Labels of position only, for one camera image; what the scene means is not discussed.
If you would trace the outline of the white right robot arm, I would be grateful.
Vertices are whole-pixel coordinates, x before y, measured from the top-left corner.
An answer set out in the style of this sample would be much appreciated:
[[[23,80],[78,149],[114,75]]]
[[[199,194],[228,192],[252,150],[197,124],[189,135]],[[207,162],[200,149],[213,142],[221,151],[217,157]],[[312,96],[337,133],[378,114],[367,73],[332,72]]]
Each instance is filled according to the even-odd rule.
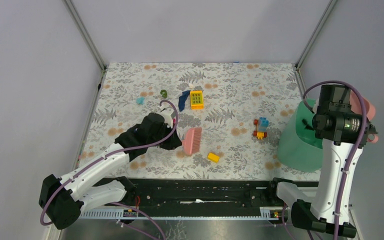
[[[323,152],[315,197],[309,199],[293,181],[278,178],[266,198],[273,206],[284,203],[290,209],[289,219],[295,228],[330,234],[334,239],[354,238],[357,229],[349,218],[350,192],[365,145],[378,140],[371,122],[376,110],[346,82],[324,81],[318,86],[318,104],[309,108]]]

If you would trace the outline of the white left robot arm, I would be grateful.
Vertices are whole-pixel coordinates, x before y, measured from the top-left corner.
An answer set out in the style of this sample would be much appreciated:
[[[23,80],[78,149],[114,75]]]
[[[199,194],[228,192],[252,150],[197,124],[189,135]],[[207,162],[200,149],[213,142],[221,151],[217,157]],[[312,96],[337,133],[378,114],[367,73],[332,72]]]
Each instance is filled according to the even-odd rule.
[[[164,109],[149,113],[141,123],[121,133],[109,147],[87,164],[60,177],[47,176],[41,187],[39,206],[40,223],[53,224],[62,230],[72,225],[82,213],[91,209],[120,202],[132,204],[135,192],[120,180],[96,186],[110,172],[129,164],[157,146],[173,150],[181,146],[176,128],[179,116],[176,110]]]

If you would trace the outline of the pink hand brush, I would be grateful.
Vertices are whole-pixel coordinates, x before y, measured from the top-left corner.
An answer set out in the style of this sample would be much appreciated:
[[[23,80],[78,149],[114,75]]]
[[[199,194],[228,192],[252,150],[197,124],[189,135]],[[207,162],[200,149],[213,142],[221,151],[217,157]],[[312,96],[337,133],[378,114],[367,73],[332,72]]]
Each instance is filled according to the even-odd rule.
[[[191,156],[198,153],[201,148],[202,128],[193,127],[187,130],[182,140],[183,151],[186,155]]]

